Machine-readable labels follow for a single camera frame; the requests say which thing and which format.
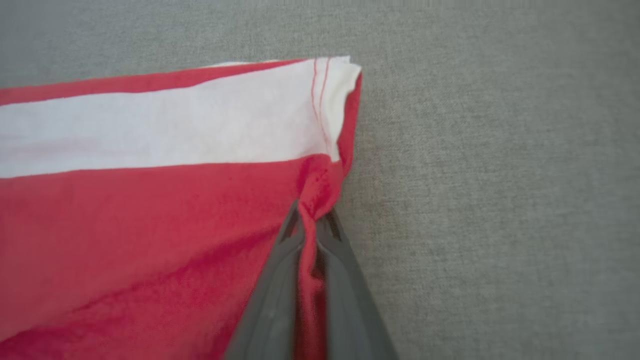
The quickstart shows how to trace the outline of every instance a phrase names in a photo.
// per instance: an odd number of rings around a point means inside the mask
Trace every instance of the gray fabric surface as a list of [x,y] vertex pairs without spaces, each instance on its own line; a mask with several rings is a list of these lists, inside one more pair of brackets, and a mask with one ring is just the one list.
[[0,86],[350,54],[339,213],[401,358],[637,359],[640,3],[558,3],[4,0]]

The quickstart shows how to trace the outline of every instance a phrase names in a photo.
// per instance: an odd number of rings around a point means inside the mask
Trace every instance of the white stripe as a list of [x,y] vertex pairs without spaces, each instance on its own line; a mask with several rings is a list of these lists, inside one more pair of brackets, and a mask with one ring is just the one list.
[[[316,63],[316,83],[324,70]],[[0,177],[79,169],[339,158],[344,102],[360,67],[333,58],[314,114],[314,61],[190,88],[0,106]],[[314,92],[319,113],[320,91]]]

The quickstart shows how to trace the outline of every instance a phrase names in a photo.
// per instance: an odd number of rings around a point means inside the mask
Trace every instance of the red and white fabric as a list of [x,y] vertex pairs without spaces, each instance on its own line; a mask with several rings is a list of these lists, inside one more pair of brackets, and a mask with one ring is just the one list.
[[348,58],[0,90],[0,358],[220,358],[294,199],[296,353],[324,357],[314,221],[359,98]]

